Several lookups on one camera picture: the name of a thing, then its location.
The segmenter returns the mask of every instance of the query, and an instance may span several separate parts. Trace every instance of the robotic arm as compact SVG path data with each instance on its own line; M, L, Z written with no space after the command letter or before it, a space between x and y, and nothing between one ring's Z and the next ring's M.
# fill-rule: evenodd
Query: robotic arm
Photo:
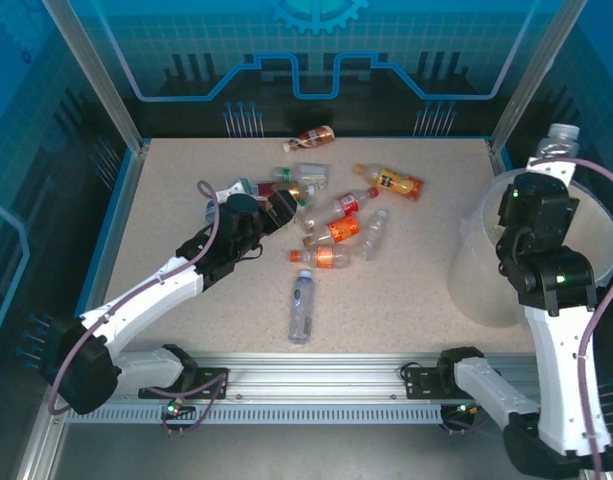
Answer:
M206 245L209 227L184 242L174 257L132 290L79 319L56 318L48 331L40 374L52 384L66 356L87 330L114 305L128 299L77 351L60 384L60 395L77 413L86 414L114 393L173 385L180 385L181 392L196 386L197 365L179 347L166 345L148 353L122 350L164 313L233 272L249 251L261 249L261 238L288 223L296 207L295 199L284 190L271 195L263 206L248 195L231 195L219 205L215 240L197 263L189 262ZM181 271L164 280L166 273L178 268ZM149 282L154 285L143 289Z
M445 384L470 394L503 431L513 465L543 478L592 469L579 393L577 352L597 305L593 271L579 252L563 246L579 200L570 198L570 164L559 176L515 177L499 209L505 227L497 243L499 272L515 288L535 341L541 407L511 387L473 347L443 352ZM613 470L613 446L601 411L592 342L585 362L595 440L604 471Z

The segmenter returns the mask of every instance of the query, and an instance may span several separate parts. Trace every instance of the gear logo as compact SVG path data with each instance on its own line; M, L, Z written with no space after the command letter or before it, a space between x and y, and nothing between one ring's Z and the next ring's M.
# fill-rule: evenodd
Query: gear logo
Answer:
M335 27L346 28L349 18L356 20L368 0L269 0L275 20L283 20L286 28L297 27L299 33L322 30L333 33Z
M0 0L0 22L17 43L29 48L44 29L42 8L39 0Z

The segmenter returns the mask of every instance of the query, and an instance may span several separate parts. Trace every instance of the white bottle cap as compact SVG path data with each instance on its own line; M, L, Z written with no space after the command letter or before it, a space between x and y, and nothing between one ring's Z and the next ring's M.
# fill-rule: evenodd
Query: white bottle cap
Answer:
M566 125L565 123L553 123L548 129L549 137L567 137L571 140L577 140L579 136L579 127L575 125Z

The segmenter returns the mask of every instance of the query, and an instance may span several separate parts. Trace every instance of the beige work surface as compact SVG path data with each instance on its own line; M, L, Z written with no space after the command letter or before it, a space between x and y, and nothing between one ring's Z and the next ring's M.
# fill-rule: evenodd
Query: beige work surface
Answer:
M313 335L295 346L287 340L291 286L304 268L288 261L302 246L291 223L264 238L263 256L146 328L129 348L176 343L188 351L269 353L437 352L475 345L486 352L531 352L530 332L493 329L468 320L446 288L459 244L461 219L493 177L480 139L338 139L330 145L285 154L280 139L154 139L108 290L114 298L157 270L182 242L205 225L206 199L198 180L217 189L236 177L265 180L274 166L330 164L328 190L319 201L367 188L356 163L381 163L422 178L418 202L380 190L358 219L377 209L390 214L377 260L353 259L342 270L317 270Z

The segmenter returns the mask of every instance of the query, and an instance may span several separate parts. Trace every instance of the orange bottle label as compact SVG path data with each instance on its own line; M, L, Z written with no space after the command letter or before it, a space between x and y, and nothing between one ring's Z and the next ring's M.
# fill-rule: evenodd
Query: orange bottle label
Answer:
M359 233L359 224L355 217L351 215L330 223L328 229L333 234L335 243L339 243Z
M317 253L315 254L317 259L317 268L333 268L333 247L317 247Z
M422 191L422 182L418 178L400 175L397 172L384 168L379 174L379 186L386 187L410 200L417 200Z

